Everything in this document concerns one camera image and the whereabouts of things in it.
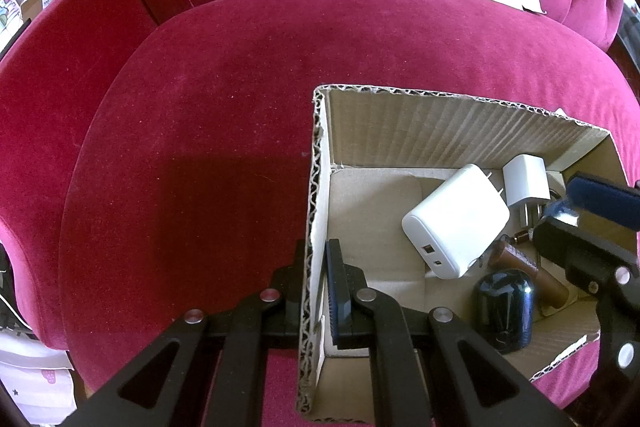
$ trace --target white charger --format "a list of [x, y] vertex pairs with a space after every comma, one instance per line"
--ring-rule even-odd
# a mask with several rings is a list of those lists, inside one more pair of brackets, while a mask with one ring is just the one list
[[532, 227], [540, 219], [540, 204], [551, 199], [545, 161], [539, 156], [519, 154], [502, 168], [502, 174], [507, 206], [518, 205], [521, 227]]
[[509, 220], [476, 165], [465, 165], [402, 218], [402, 229], [440, 279], [462, 277]]

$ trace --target metal screw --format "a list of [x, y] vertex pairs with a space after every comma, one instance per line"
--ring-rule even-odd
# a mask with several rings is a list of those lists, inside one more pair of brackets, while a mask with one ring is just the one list
[[451, 322], [453, 312], [449, 308], [436, 308], [433, 311], [433, 318], [442, 323]]
[[274, 302], [280, 298], [280, 292], [276, 288], [266, 288], [260, 292], [262, 302]]
[[184, 314], [184, 321], [187, 324], [197, 324], [199, 322], [202, 322], [203, 318], [204, 318], [204, 312], [197, 308], [194, 308], [193, 310], [189, 310]]
[[625, 285], [631, 279], [631, 272], [626, 266], [618, 266], [616, 268], [616, 281], [619, 284]]
[[629, 342], [620, 348], [620, 351], [618, 352], [618, 365], [620, 366], [620, 369], [626, 369], [629, 367], [631, 362], [633, 362], [635, 351], [634, 345]]
[[356, 297], [362, 302], [371, 302], [376, 298], [376, 295], [376, 291], [371, 288], [362, 288], [356, 293]]

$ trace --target brown cylindrical object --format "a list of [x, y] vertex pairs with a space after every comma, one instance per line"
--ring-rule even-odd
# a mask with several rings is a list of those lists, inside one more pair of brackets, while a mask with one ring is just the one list
[[526, 243], [531, 240], [531, 236], [529, 234], [529, 230], [520, 230], [516, 235], [513, 236], [513, 242], [516, 245], [521, 245], [522, 243]]
[[520, 250], [506, 241], [498, 241], [489, 258], [495, 269], [517, 268], [526, 273], [538, 292], [538, 297], [553, 308], [561, 308], [569, 298], [569, 289], [542, 267], [536, 266]]

